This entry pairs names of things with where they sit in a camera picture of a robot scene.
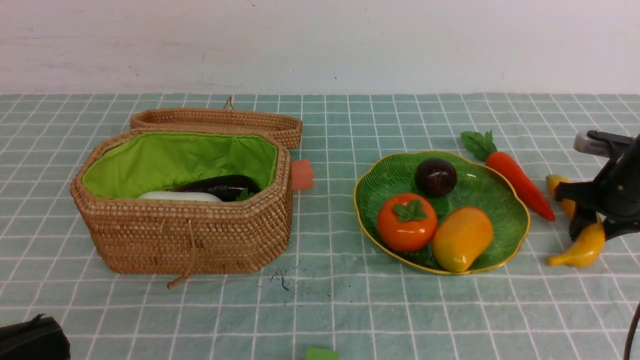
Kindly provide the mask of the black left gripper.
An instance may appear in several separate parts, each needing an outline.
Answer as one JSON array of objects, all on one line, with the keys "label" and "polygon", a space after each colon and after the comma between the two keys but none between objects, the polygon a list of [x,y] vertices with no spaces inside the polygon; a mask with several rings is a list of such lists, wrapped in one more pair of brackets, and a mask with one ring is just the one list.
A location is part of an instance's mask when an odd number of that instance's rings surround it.
[{"label": "black left gripper", "polygon": [[52,316],[37,314],[30,321],[0,328],[2,360],[70,360],[71,345]]}]

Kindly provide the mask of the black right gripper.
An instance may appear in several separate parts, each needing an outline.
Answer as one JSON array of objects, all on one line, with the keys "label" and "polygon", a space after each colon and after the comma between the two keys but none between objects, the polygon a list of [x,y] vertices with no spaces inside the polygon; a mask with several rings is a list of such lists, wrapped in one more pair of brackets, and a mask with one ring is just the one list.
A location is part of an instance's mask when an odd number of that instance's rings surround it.
[{"label": "black right gripper", "polygon": [[609,160],[593,181],[559,182],[554,189],[557,202],[573,201],[569,236],[575,242],[592,224],[598,212],[605,217],[605,239],[638,233],[640,223],[639,137],[595,131],[594,138],[606,144]]}]

